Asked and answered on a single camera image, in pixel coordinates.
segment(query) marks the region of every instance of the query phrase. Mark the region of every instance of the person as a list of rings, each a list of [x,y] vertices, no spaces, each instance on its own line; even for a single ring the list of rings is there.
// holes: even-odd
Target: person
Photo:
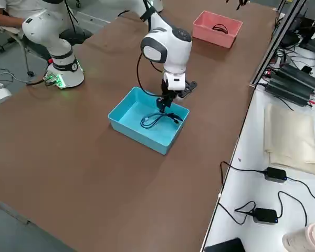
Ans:
[[[92,36],[92,33],[77,26],[73,28],[65,5],[63,8],[66,19],[59,38],[65,39],[72,46],[82,44]],[[42,0],[0,0],[0,26],[15,27],[22,30],[22,23],[31,15],[42,10]],[[42,58],[46,60],[51,58],[46,47],[30,41],[25,35],[22,35],[22,40],[28,48],[38,53]]]

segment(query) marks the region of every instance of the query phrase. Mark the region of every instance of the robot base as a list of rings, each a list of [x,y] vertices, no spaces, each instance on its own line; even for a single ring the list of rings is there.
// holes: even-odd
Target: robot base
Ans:
[[[48,67],[44,76],[46,84],[56,85],[60,89],[73,88],[84,81],[83,70],[78,63],[78,69],[75,72],[60,71],[54,68],[53,64]]]

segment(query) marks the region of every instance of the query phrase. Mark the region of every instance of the brown table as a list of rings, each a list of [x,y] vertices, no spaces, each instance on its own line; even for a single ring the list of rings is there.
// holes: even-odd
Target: brown table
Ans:
[[[187,78],[199,86],[182,104],[191,113],[168,155],[107,119],[137,85],[147,29],[118,18],[77,51],[84,84],[29,87],[0,105],[0,200],[79,251],[198,251],[221,187],[218,164],[233,152],[276,14],[256,4],[236,11],[236,2],[164,1],[163,15],[189,31],[204,9],[244,22],[231,50],[194,39]],[[146,59],[140,73],[160,92]]]

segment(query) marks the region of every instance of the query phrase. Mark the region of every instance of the white table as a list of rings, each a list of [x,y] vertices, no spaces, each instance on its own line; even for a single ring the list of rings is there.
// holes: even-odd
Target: white table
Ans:
[[[282,101],[263,92],[262,87],[259,87],[253,95],[245,124],[236,146],[232,159],[234,167],[256,170],[264,170],[268,167],[268,155],[264,153],[263,132],[264,109],[269,103],[286,108],[286,105]],[[289,103],[289,105],[296,111],[312,115],[315,130],[315,110],[301,108],[292,103]],[[314,175],[294,169],[285,170],[287,176],[307,183],[315,195]],[[266,181],[262,174],[254,172],[239,172],[230,169],[225,188],[222,191],[221,198],[218,200],[241,222],[245,215],[234,213],[234,209],[249,201],[255,201],[257,207],[275,209],[279,215],[280,203],[277,196],[278,191],[287,192],[302,201],[308,214],[308,223],[315,222],[315,200],[310,196],[305,186],[291,181],[283,184]],[[216,205],[212,223],[208,228],[202,250],[204,247],[239,237],[247,252],[286,251],[282,244],[283,235],[303,228],[305,216],[298,202],[285,195],[282,195],[281,198],[284,205],[284,214],[276,225],[257,224],[249,216],[245,224],[239,226],[220,206]]]

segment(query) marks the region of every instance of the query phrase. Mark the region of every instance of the pink plastic bin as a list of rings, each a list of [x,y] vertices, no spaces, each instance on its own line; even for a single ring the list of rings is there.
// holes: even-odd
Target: pink plastic bin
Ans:
[[[228,34],[212,30],[217,24],[225,25]],[[194,22],[193,37],[219,46],[231,48],[242,24],[243,22],[241,21],[203,11]]]

